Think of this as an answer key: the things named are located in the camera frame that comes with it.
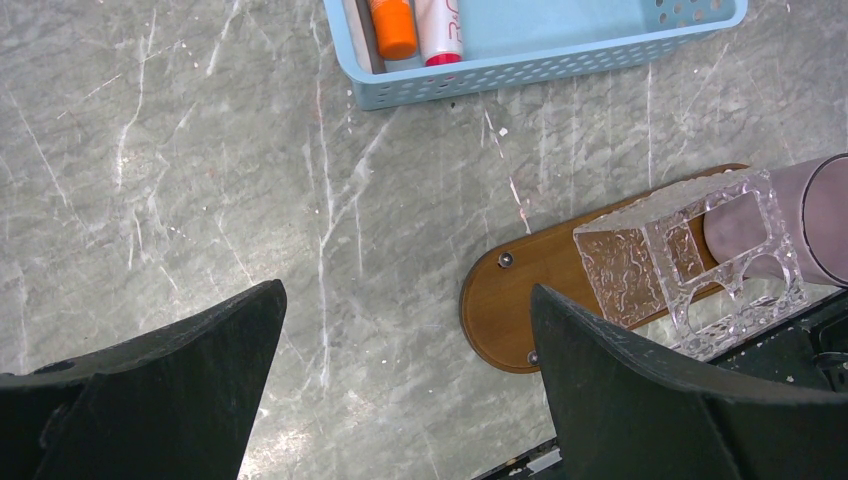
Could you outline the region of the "grey toothbrush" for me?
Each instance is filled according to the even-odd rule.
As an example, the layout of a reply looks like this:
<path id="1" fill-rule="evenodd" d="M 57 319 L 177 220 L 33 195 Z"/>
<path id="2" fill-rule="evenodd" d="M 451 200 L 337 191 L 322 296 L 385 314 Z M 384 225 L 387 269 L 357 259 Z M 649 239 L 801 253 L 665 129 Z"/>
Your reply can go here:
<path id="1" fill-rule="evenodd" d="M 370 70 L 373 74 L 383 74 L 387 71 L 385 62 L 379 53 L 376 29 L 368 0 L 355 1 L 357 14 L 363 31 L 363 38 Z"/>

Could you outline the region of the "orange capped toothpaste tube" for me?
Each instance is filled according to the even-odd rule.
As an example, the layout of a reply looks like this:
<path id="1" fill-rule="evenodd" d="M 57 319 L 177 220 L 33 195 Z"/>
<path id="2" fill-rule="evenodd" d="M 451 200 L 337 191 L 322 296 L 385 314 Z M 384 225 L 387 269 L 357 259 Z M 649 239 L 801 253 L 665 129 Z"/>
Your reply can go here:
<path id="1" fill-rule="evenodd" d="M 408 0 L 370 0 L 379 54 L 390 61 L 405 60 L 418 50 L 414 13 Z"/>

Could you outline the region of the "light blue plastic basket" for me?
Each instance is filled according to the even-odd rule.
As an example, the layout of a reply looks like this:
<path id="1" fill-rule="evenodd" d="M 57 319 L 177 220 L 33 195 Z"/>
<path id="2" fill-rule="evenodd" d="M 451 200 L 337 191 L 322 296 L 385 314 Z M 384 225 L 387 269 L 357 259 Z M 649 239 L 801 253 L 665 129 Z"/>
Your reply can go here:
<path id="1" fill-rule="evenodd" d="M 748 10 L 745 1 L 461 1 L 462 61 L 426 66 L 415 55 L 373 74 L 355 2 L 324 7 L 364 110 L 642 65 L 738 25 Z"/>

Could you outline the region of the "white red toothpaste tube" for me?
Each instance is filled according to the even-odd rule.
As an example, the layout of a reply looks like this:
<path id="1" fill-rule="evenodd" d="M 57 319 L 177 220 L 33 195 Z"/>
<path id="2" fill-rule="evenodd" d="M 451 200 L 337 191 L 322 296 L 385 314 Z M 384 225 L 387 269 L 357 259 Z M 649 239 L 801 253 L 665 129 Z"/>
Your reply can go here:
<path id="1" fill-rule="evenodd" d="M 415 20 L 419 52 L 426 66 L 439 66 L 463 59 L 459 2 L 416 0 Z"/>

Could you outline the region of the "clear acrylic toothbrush holder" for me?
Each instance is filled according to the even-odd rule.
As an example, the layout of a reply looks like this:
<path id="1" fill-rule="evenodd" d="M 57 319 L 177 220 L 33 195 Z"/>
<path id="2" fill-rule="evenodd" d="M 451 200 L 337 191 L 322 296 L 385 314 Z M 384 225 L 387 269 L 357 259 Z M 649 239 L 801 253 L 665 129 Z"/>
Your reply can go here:
<path id="1" fill-rule="evenodd" d="M 710 266 L 692 221 L 738 199 L 765 230 L 753 246 Z M 677 182 L 573 232 L 607 321 L 634 327 L 668 314 L 671 349 L 712 360 L 806 308 L 797 253 L 765 170 L 726 170 Z"/>

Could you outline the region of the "brown wooden oval tray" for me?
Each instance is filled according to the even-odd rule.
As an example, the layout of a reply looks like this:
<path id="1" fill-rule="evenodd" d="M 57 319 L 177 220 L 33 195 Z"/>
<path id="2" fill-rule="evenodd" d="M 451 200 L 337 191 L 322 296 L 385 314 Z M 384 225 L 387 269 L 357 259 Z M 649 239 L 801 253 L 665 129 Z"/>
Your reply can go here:
<path id="1" fill-rule="evenodd" d="M 492 248 L 468 272 L 459 297 L 459 319 L 470 347 L 491 366 L 530 374 L 535 348 L 531 294 L 548 285 L 601 315 L 573 231 L 605 214 L 649 196 L 640 193 Z"/>

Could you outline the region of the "purple ceramic mug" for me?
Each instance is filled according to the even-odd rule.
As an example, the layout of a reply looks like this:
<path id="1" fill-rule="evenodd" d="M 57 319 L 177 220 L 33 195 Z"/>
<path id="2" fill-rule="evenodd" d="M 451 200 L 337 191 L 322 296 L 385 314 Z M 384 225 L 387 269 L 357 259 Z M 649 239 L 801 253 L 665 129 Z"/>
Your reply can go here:
<path id="1" fill-rule="evenodd" d="M 769 171 L 802 279 L 847 286 L 847 155 L 822 157 Z M 756 198 L 745 194 L 704 216 L 706 245 L 718 262 L 766 237 Z"/>

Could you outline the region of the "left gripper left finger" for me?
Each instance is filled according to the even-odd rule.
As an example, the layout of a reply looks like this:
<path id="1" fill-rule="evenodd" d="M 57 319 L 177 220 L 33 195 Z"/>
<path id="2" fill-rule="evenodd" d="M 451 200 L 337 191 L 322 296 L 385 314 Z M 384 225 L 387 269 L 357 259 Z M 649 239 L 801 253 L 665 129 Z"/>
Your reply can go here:
<path id="1" fill-rule="evenodd" d="M 287 307 L 279 280 L 130 340 L 1 377 L 5 479 L 234 479 Z"/>

